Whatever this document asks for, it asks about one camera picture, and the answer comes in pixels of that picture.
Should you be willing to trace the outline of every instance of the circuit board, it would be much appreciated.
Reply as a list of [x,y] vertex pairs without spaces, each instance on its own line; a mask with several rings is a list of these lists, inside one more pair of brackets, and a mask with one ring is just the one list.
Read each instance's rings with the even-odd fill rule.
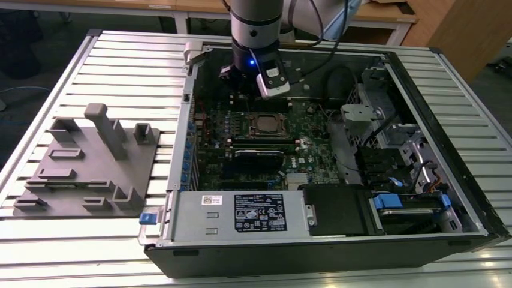
[[[309,183],[339,183],[327,115],[305,100],[287,106],[281,113],[267,113],[200,103],[195,118],[201,191],[287,190],[287,175],[296,173],[304,173]],[[244,170],[233,166],[237,151],[276,153],[271,162],[279,165]]]

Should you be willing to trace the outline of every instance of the wooden table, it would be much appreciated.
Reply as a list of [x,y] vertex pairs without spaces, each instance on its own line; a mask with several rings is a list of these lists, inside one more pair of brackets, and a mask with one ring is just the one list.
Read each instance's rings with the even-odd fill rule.
[[[0,0],[0,8],[75,13],[173,17],[179,34],[189,33],[188,19],[229,19],[220,0]],[[397,46],[417,22],[396,5],[368,3],[359,8],[351,27],[391,29],[387,45]]]

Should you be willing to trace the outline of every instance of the gray computer chassis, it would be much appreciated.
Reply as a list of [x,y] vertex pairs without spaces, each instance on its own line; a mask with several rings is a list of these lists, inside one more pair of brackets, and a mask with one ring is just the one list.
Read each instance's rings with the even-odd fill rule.
[[[511,237],[393,52],[340,50],[271,101],[221,85],[229,47],[197,55],[165,205],[141,214],[168,277],[419,267]],[[325,51],[281,57],[295,71]]]

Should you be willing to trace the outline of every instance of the white sticker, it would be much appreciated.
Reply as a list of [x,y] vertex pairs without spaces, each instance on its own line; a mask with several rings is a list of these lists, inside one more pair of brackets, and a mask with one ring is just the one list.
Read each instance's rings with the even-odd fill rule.
[[416,19],[399,18],[397,22],[416,22]]
[[221,195],[203,195],[203,205],[223,205]]
[[149,8],[171,9],[169,5],[149,5]]

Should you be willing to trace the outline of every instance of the cable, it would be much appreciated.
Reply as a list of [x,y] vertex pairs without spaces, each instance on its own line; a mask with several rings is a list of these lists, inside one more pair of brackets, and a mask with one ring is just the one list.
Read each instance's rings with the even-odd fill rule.
[[263,130],[263,129],[255,127],[255,126],[249,126],[249,128],[252,128],[252,129],[255,129],[255,130],[257,130],[257,131],[260,131],[260,132],[265,132],[265,133],[276,134],[276,131]]
[[320,107],[320,111],[321,111],[321,113],[325,115],[327,118],[329,118],[329,116],[327,115],[327,113],[325,113],[325,111],[324,111],[321,105],[319,105],[319,107]]
[[415,190],[416,190],[416,183],[417,183],[417,179],[419,179],[419,176],[421,174],[421,170],[423,168],[427,166],[427,164],[429,163],[433,163],[432,160],[425,160],[421,165],[419,166],[419,169],[417,169],[417,172],[416,172],[416,175],[415,175],[415,178],[413,178],[413,181],[411,183],[411,190],[409,190],[409,193],[413,194]]
[[333,58],[335,56],[335,53],[336,53],[336,50],[337,50],[337,46],[339,46],[339,43],[341,42],[341,38],[343,38],[343,33],[345,31],[345,28],[347,28],[347,18],[348,18],[348,10],[349,10],[349,0],[345,0],[345,10],[343,11],[344,13],[344,18],[343,18],[343,26],[341,26],[341,31],[339,33],[339,36],[337,36],[337,39],[336,39],[336,43],[335,43],[335,46],[331,50],[331,53],[329,55],[327,56],[325,60],[316,66],[313,67],[309,71],[301,73],[301,77],[300,78],[304,78],[305,76],[308,76],[312,72],[317,71],[321,67],[325,66],[327,63],[329,63],[331,59]]
[[363,142],[363,146],[367,146],[369,140],[379,135],[379,133],[384,130],[384,128],[391,124],[392,120],[399,116],[399,112],[395,113],[384,120],[383,124],[377,127],[377,129],[369,134],[368,138]]
[[39,90],[44,90],[44,91],[47,91],[48,93],[51,92],[51,90],[49,90],[48,88],[44,88],[44,87],[21,86],[21,87],[13,87],[13,88],[1,90],[0,93],[4,93],[4,92],[7,92],[7,91],[12,91],[12,90],[19,90],[19,89],[39,89]]
[[323,41],[323,22],[321,22],[320,12],[319,12],[317,5],[315,4],[315,1],[309,0],[309,3],[311,3],[311,6],[313,6],[313,11],[315,11],[315,14],[316,14],[317,20],[319,20],[320,36],[319,36],[319,40],[316,42],[313,42],[313,43],[309,43],[307,46],[308,47],[315,47]]
[[427,192],[428,192],[428,193],[432,193],[432,192],[433,192],[433,189],[436,188],[436,186],[439,185],[439,183],[441,183],[441,176],[436,173],[435,169],[432,169],[432,174],[433,174],[433,176],[436,177],[436,180],[435,180],[435,182],[432,183],[431,187],[427,189]]
[[231,6],[228,5],[228,3],[225,2],[225,0],[221,0],[223,1],[223,5],[225,7],[225,10],[231,13]]
[[352,171],[356,171],[356,172],[361,172],[360,170],[355,169],[355,168],[351,168],[349,166],[344,165],[343,163],[340,163],[341,166]]

